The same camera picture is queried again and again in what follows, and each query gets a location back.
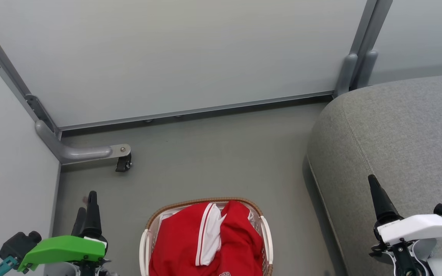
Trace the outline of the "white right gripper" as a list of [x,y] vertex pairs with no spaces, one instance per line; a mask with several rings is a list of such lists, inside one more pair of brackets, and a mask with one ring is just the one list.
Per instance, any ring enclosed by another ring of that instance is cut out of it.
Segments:
[[442,217],[436,214],[412,215],[398,213],[376,176],[368,176],[373,207],[378,227],[378,238],[390,246],[401,242],[442,238]]

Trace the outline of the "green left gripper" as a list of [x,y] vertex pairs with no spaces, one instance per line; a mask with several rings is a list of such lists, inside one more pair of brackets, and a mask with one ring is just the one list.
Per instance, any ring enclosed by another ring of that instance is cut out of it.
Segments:
[[44,239],[23,257],[18,272],[27,273],[40,265],[70,263],[80,274],[95,274],[105,262],[108,243],[101,227],[97,192],[90,191],[86,208],[80,207],[71,235]]

